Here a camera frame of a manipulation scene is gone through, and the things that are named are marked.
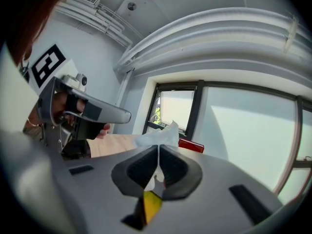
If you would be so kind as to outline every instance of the yellow object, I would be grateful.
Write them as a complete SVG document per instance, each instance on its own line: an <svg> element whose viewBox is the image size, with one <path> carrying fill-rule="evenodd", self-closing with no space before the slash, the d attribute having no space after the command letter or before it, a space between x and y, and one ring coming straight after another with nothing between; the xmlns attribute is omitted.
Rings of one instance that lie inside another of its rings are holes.
<svg viewBox="0 0 312 234"><path fill-rule="evenodd" d="M143 193L145 219L148 224L161 207L161 198L155 193L148 191Z"/></svg>

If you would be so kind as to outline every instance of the window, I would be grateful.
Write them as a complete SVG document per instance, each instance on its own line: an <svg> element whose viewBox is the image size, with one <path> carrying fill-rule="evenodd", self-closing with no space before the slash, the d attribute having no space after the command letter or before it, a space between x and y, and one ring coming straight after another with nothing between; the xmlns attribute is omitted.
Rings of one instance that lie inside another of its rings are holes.
<svg viewBox="0 0 312 234"><path fill-rule="evenodd" d="M309 179L310 168L293 168L285 186L278 195L279 200L283 204L287 204L289 201L300 195L306 186Z"/></svg>
<svg viewBox="0 0 312 234"><path fill-rule="evenodd" d="M302 134L297 160L312 161L312 112L302 111Z"/></svg>
<svg viewBox="0 0 312 234"><path fill-rule="evenodd" d="M312 185L312 102L301 96L232 82L157 84L143 133L172 120L180 137L235 164L284 204Z"/></svg>
<svg viewBox="0 0 312 234"><path fill-rule="evenodd" d="M163 129L175 121L180 137L192 139L203 81L157 84L143 133Z"/></svg>
<svg viewBox="0 0 312 234"><path fill-rule="evenodd" d="M205 87L204 154L230 161L273 190L291 152L295 102L265 93Z"/></svg>

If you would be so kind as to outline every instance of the human hand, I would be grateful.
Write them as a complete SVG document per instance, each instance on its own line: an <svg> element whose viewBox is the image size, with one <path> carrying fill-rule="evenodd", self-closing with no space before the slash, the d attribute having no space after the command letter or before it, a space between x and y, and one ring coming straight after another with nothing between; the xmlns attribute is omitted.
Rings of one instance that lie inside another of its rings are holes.
<svg viewBox="0 0 312 234"><path fill-rule="evenodd" d="M66 100L67 100L67 93L61 92L54 94L53 102L52 102L52 113L54 117L59 117L63 114L66 106ZM77 101L77 110L79 112L83 112L85 108L85 102L82 99L78 99ZM65 117L69 124L73 123L74 117L67 115ZM36 108L34 108L29 116L29 121L32 124L40 125L40 119L37 115ZM28 124L28 122L25 125L26 127L31 127L31 125ZM107 131L111 128L111 124L105 124L103 129L98 134L97 138L103 139L107 135Z"/></svg>

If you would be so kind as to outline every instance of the window frame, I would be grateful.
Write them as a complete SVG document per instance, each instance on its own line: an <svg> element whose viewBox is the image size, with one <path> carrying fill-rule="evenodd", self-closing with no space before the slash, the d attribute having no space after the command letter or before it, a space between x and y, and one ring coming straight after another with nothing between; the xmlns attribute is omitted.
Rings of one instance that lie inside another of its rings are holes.
<svg viewBox="0 0 312 234"><path fill-rule="evenodd" d="M201 98L202 98L202 93L203 93L203 88L204 88L204 81L199 80L199 81L188 81L188 82L171 82L171 83L157 83L152 101L150 104L150 108L148 110L147 117L145 119L145 124L143 128L143 133L145 134L147 132L147 128L151 127L154 129L164 129L165 127L155 124L153 122L150 122L149 119L151 117L151 113L156 109L156 104L157 104L157 99L160 95L160 92L165 92L165 91L190 91L194 90L194 96L193 96L193 102L191 106L191 111L189 115L189 120L188 124L185 130L185 134L179 133L179 137L182 137L187 140L192 140L194 132L195 132L195 127L196 127L196 122L199 114L199 109L200 109L200 103L201 103Z"/></svg>
<svg viewBox="0 0 312 234"><path fill-rule="evenodd" d="M194 135L200 104L202 100L202 94L203 94L203 88L204 87L220 87L220 88L233 88L233 89L242 89L247 91L253 91L253 92L259 92L264 93L268 95L273 95L285 99L289 99L292 101L295 101L296 105L296 122L295 122L295 130L294 130L294 138L292 142L292 149L289 156L288 164L285 167L285 170L283 174L281 175L281 178L274 189L274 193L276 195L279 195L279 193L284 188L293 168L310 168L309 176L304 184L304 187L302 188L300 194L303 193L306 186L309 184L309 181L312 179L312 161L310 160L296 160L300 148L300 142L301 142L301 135L302 135L302 125L303 125L303 110L312 112L312 101L309 101L305 98L302 98L301 96L295 96L286 92L282 92L276 89L257 86L257 85L251 85L251 84L245 84L245 83L236 83L236 82L223 82L223 81L190 81L190 82L173 82L173 83L164 83L164 84L156 84L152 102L145 120L145 125L143 129L143 134L146 133L147 127L152 127L154 129L160 128L164 129L163 126L157 125L155 123L149 122L149 117L151 112L153 111L155 100L157 97L158 92L161 91L171 91L171 90L190 90L194 89L194 98L193 103L191 107L191 112L189 116L189 121L187 125L187 129L185 131L185 135L179 133L179 137L185 138L187 140L192 140L192 137Z"/></svg>

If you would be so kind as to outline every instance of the tree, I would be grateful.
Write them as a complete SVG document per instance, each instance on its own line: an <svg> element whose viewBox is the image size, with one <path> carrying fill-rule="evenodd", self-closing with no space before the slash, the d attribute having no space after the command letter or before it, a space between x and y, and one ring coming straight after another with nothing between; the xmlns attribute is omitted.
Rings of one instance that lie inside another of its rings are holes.
<svg viewBox="0 0 312 234"><path fill-rule="evenodd" d="M159 124L160 123L160 108L156 108L155 111L155 119L154 119L154 123Z"/></svg>

